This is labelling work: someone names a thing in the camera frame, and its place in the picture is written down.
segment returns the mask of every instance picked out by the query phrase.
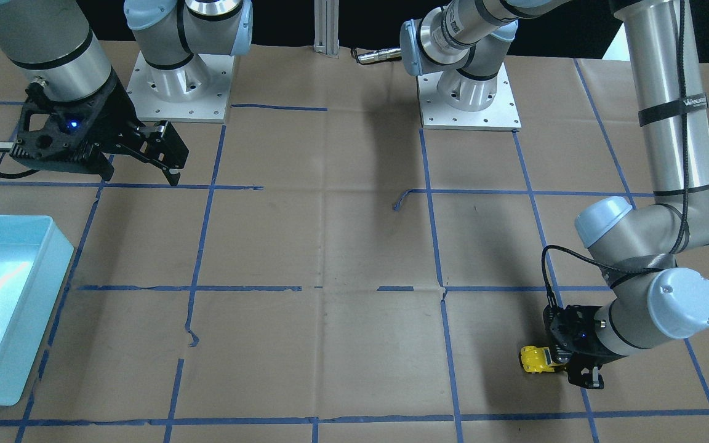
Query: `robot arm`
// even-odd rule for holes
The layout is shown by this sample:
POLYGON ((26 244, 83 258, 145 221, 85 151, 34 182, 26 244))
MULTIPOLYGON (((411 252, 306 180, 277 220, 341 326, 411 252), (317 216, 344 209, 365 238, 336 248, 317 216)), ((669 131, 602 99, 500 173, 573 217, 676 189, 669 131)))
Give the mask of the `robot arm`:
POLYGON ((144 126, 136 118, 75 2, 0 0, 0 48, 30 81, 16 142, 0 142, 0 151, 35 172, 99 174, 104 180, 113 174, 105 154, 126 154, 178 183, 188 148, 169 121, 144 126), (31 118, 40 114, 48 115, 45 126, 34 128, 31 118))
MULTIPOLYGON (((460 99, 467 82, 485 85, 499 69, 507 52, 499 42, 512 39, 504 30, 518 17, 537 17, 565 2, 453 0, 403 25, 404 66, 414 76, 444 71, 437 90, 448 104, 484 109, 487 103, 467 107, 477 101, 471 95, 468 103, 460 99)), ((569 381, 589 389, 603 388, 603 364, 709 327, 709 281, 677 267, 675 258, 709 245, 707 98, 691 15, 681 0, 611 0, 611 7, 627 29, 655 204, 635 210, 611 197, 576 219, 589 261, 617 296, 610 305, 560 308, 547 283, 548 363, 565 365, 569 381)))

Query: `plastic tray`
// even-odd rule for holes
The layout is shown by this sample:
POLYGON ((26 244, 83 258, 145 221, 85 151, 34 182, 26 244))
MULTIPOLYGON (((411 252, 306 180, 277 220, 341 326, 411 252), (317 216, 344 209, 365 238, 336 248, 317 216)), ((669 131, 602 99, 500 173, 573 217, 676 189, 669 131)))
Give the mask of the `plastic tray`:
POLYGON ((0 215, 0 406, 22 396, 72 255, 51 217, 0 215))

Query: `robotic arm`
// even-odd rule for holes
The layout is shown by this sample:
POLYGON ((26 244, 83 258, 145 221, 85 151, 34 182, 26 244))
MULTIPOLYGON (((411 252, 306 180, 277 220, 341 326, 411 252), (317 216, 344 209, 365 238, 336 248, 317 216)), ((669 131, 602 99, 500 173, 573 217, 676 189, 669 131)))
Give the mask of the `robotic arm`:
MULTIPOLYGON (((537 17, 565 2, 453 0, 403 25, 404 66, 414 76, 444 71, 438 90, 451 96, 448 104, 484 109, 495 95, 489 81, 507 52, 501 42, 515 33, 509 27, 518 17, 537 17), (485 95, 470 93, 461 102, 462 92, 476 87, 485 95)), ((563 367, 569 382, 588 389, 603 388, 603 364, 709 327, 709 281, 677 267, 675 258, 682 250, 709 245, 707 98, 690 11, 684 0, 610 4, 627 29, 655 204, 636 210, 611 197, 579 215, 577 232, 593 259, 580 258, 600 266, 617 298, 607 306, 563 309, 546 278, 549 306, 543 317, 551 346, 523 349, 526 371, 563 367), (532 356, 541 363, 530 364, 532 356)), ((544 277, 549 249, 569 251, 543 250, 544 277)))

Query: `silver cylinder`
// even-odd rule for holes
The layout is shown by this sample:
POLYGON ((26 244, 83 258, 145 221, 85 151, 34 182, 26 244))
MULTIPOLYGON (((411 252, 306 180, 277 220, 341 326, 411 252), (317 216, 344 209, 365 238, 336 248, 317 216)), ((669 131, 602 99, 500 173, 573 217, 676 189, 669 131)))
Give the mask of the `silver cylinder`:
POLYGON ((56 102, 72 102, 88 97, 96 92, 111 75, 111 63, 100 47, 100 42, 92 37, 92 43, 78 58, 56 68, 47 70, 25 70, 28 81, 36 76, 46 80, 46 96, 56 102))
POLYGON ((96 92, 111 63, 73 0, 12 0, 0 5, 0 48, 27 81, 46 81, 56 102, 96 92))
POLYGON ((89 33, 73 0, 11 0, 0 5, 0 48, 14 62, 47 63, 72 53, 89 33))
POLYGON ((484 11, 485 7, 481 5, 479 9, 476 5, 478 2, 483 0, 453 0, 445 7, 444 29, 456 42, 465 46, 472 46, 504 25, 488 12, 484 13, 489 16, 483 17, 481 11, 484 11))
POLYGON ((175 70, 159 70, 150 66, 152 92, 165 102, 188 102, 203 96, 209 89, 209 68, 200 56, 175 70))
MULTIPOLYGON (((614 14, 625 22, 628 50, 641 110, 680 98, 677 40, 679 0, 645 0, 614 14)), ((703 92, 697 43, 690 8, 684 25, 684 73, 687 94, 703 92)), ((656 121, 643 127, 655 191, 684 188, 681 118, 656 121)), ((709 185, 709 128, 706 110, 687 115, 687 151, 690 159, 689 187, 709 185)))
POLYGON ((477 112, 494 103, 497 94, 497 77, 478 81, 466 78, 458 70, 442 73, 436 84, 436 92, 457 110, 477 112))

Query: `yellow object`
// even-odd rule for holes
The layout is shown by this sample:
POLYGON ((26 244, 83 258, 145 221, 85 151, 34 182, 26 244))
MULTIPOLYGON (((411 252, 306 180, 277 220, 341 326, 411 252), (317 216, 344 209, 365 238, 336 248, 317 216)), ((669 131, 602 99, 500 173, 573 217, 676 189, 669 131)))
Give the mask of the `yellow object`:
POLYGON ((524 346, 521 348, 521 367, 528 373, 555 372, 562 364, 551 361, 549 348, 524 346))

